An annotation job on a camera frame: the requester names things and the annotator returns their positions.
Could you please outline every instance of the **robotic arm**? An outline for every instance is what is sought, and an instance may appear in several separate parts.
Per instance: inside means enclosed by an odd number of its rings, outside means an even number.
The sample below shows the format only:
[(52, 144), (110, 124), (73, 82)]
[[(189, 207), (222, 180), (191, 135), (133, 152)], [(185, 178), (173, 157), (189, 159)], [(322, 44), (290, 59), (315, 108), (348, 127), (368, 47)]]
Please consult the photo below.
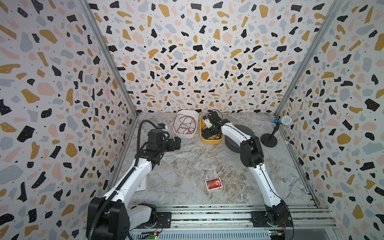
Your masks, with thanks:
[[(144, 122), (151, 123), (155, 129), (148, 133), (148, 142), (141, 148), (140, 132)], [(143, 224), (152, 227), (156, 224), (157, 210), (153, 204), (140, 203), (132, 209), (126, 209), (135, 190), (151, 170), (159, 165), (165, 152), (180, 149), (181, 139), (169, 137), (163, 131), (164, 124), (156, 126), (148, 120), (139, 125), (137, 134), (137, 153), (129, 171), (102, 198), (94, 197), (88, 205), (86, 235), (89, 240), (95, 239), (126, 239), (129, 231)]]
[(207, 128), (202, 130), (204, 138), (207, 139), (221, 133), (239, 145), (241, 162), (249, 168), (262, 191), (267, 210), (267, 221), (271, 225), (277, 225), (285, 216), (289, 216), (290, 212), (285, 202), (277, 194), (265, 169), (264, 154), (259, 138), (243, 133), (229, 120), (221, 119), (215, 111), (207, 114), (203, 121), (207, 125)]

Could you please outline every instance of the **black round disc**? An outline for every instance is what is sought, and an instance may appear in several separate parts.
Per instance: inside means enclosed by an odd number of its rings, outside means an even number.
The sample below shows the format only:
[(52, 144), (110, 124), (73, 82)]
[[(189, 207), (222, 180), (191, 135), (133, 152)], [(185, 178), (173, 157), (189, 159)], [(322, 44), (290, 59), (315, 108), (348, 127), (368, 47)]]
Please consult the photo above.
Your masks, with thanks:
[[(244, 125), (235, 125), (235, 127), (237, 127), (243, 133), (250, 135), (251, 137), (253, 137), (255, 135), (250, 128), (248, 128)], [(237, 145), (237, 143), (235, 143), (235, 141), (233, 141), (229, 137), (225, 136), (224, 142), (225, 142), (225, 145), (227, 146), (227, 148), (229, 148), (229, 150), (231, 150), (232, 152), (240, 153), (240, 147), (239, 147), (239, 145)]]
[(277, 138), (272, 136), (272, 138), (269, 139), (270, 136), (270, 133), (264, 133), (260, 138), (260, 142), (266, 147), (275, 147), (277, 145)]

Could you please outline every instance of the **microphone stand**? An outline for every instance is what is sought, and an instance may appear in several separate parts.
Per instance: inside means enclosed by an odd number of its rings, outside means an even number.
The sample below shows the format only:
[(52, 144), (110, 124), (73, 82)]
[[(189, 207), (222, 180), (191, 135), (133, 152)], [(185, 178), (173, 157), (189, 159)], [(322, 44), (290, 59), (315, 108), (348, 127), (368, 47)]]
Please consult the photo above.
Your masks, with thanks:
[(276, 122), (276, 126), (273, 128), (273, 132), (271, 134), (264, 133), (261, 136), (260, 141), (261, 141), (262, 144), (264, 144), (264, 146), (266, 146), (266, 147), (275, 147), (277, 145), (277, 138), (274, 136), (274, 134), (279, 129), (280, 124), (281, 123), (279, 121), (277, 121)]

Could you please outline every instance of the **terrazzo pattern wallpaper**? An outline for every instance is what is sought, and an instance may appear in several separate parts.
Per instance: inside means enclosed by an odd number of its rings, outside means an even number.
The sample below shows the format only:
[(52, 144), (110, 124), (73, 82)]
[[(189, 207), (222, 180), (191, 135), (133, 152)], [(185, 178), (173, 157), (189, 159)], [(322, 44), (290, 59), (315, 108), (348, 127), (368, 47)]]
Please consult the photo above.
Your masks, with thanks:
[(138, 112), (271, 112), (331, 0), (89, 0)]
[(0, 1), (0, 238), (82, 239), (131, 123), (76, 1)]
[(290, 96), (285, 127), (348, 240), (384, 238), (384, 1), (345, 1)]

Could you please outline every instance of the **black microphone stand base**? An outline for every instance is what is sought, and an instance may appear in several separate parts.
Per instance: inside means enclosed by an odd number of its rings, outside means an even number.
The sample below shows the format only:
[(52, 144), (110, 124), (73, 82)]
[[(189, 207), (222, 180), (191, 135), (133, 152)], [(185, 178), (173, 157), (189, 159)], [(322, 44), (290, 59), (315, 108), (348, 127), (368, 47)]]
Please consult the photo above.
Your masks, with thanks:
[(275, 136), (271, 137), (270, 133), (264, 133), (261, 136), (260, 141), (266, 147), (276, 147), (277, 145), (277, 138)]

